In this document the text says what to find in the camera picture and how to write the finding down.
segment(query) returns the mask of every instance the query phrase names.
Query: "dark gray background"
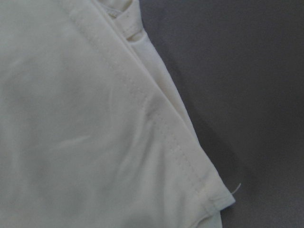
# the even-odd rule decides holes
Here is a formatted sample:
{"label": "dark gray background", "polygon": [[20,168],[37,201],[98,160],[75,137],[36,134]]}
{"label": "dark gray background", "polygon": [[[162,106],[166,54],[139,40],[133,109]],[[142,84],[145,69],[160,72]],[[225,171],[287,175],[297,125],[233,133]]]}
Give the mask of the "dark gray background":
{"label": "dark gray background", "polygon": [[140,2],[201,146],[242,183],[223,227],[304,227],[304,1]]}

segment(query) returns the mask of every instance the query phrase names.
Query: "folded fabric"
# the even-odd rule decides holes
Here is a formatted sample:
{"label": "folded fabric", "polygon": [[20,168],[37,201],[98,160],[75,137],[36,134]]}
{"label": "folded fabric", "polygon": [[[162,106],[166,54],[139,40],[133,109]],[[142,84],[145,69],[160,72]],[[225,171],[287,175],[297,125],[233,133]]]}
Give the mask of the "folded fabric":
{"label": "folded fabric", "polygon": [[1,227],[194,228],[234,202],[130,2],[0,3]]}

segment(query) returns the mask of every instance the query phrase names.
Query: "white cloth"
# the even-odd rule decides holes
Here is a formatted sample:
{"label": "white cloth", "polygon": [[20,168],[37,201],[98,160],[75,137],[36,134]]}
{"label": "white cloth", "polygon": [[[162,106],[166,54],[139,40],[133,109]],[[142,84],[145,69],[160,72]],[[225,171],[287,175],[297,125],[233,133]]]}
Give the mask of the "white cloth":
{"label": "white cloth", "polygon": [[1,227],[194,228],[234,202],[127,2],[0,3]]}

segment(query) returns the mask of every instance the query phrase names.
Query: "gray surface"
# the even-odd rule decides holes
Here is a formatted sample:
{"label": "gray surface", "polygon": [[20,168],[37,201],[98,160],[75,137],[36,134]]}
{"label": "gray surface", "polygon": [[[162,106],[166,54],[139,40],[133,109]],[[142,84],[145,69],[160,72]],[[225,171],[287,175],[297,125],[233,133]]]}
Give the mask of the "gray surface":
{"label": "gray surface", "polygon": [[141,0],[144,26],[237,200],[224,228],[304,225],[304,2]]}

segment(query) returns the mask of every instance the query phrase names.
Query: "table surface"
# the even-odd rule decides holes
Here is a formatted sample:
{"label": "table surface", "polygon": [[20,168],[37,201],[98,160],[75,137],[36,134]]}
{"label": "table surface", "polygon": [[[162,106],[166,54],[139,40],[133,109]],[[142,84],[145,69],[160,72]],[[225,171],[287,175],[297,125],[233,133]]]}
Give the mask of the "table surface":
{"label": "table surface", "polygon": [[144,27],[236,203],[224,228],[304,224],[304,2],[141,0]]}

